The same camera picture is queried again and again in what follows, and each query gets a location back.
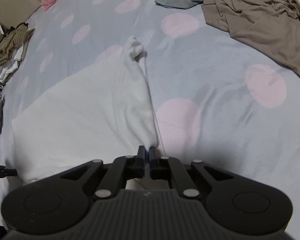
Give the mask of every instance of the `striped towel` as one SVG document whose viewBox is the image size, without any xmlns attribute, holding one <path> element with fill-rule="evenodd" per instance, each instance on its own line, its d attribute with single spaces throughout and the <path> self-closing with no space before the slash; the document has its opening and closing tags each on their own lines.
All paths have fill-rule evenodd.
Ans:
<svg viewBox="0 0 300 240">
<path fill-rule="evenodd" d="M 20 24 L 15 30 L 0 42 L 0 66 L 12 58 L 13 51 L 18 49 L 30 32 L 24 24 Z"/>
</svg>

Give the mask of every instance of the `round pad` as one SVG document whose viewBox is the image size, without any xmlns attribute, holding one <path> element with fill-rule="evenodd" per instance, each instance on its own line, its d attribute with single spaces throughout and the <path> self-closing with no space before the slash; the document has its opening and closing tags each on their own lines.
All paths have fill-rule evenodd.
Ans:
<svg viewBox="0 0 300 240">
<path fill-rule="evenodd" d="M 24 200 L 24 205 L 27 210 L 32 213 L 47 213 L 52 212 L 61 204 L 61 198 L 52 192 L 37 192 L 29 195 Z"/>
<path fill-rule="evenodd" d="M 270 201 L 257 192 L 243 192 L 233 198 L 233 204 L 242 212 L 258 214 L 268 209 Z"/>
</svg>

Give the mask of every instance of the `light blue bedsheet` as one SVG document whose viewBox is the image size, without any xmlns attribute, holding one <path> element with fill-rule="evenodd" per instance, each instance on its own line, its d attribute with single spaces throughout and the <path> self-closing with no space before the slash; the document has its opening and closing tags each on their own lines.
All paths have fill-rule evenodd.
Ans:
<svg viewBox="0 0 300 240">
<path fill-rule="evenodd" d="M 291 70 L 206 25 L 201 6 L 59 0 L 28 22 L 36 30 L 6 86 L 0 164 L 13 167 L 17 154 L 13 118 L 45 90 L 134 35 L 147 52 L 165 153 L 184 162 L 202 159 L 284 191 L 294 205 L 287 231 L 300 240 L 300 78 Z M 9 180 L 0 180 L 0 201 L 18 185 Z"/>
</svg>

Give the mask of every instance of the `pile of clothes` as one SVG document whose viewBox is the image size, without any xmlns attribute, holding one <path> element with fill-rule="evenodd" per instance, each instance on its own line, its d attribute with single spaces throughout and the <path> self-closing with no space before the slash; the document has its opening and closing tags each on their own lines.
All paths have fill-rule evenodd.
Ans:
<svg viewBox="0 0 300 240">
<path fill-rule="evenodd" d="M 155 0 L 188 9 L 203 3 L 208 25 L 285 65 L 300 77 L 300 0 Z"/>
<path fill-rule="evenodd" d="M 21 23 L 17 28 L 12 27 L 9 34 L 0 42 L 0 133 L 4 102 L 2 90 L 24 60 L 33 33 L 34 29 L 29 30 L 28 24 Z"/>
</svg>

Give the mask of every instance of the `bed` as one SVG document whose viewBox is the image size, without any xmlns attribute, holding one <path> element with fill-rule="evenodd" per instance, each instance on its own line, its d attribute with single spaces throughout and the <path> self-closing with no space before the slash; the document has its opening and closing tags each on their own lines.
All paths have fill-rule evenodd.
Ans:
<svg viewBox="0 0 300 240">
<path fill-rule="evenodd" d="M 285 192 L 287 232 L 300 240 L 300 78 L 228 33 L 201 6 L 154 0 L 59 0 L 27 21 L 26 58 L 5 88 L 0 164 L 14 168 L 11 121 L 61 80 L 134 35 L 147 52 L 148 85 L 163 154 L 212 165 Z M 18 178 L 0 180 L 0 203 Z"/>
</svg>

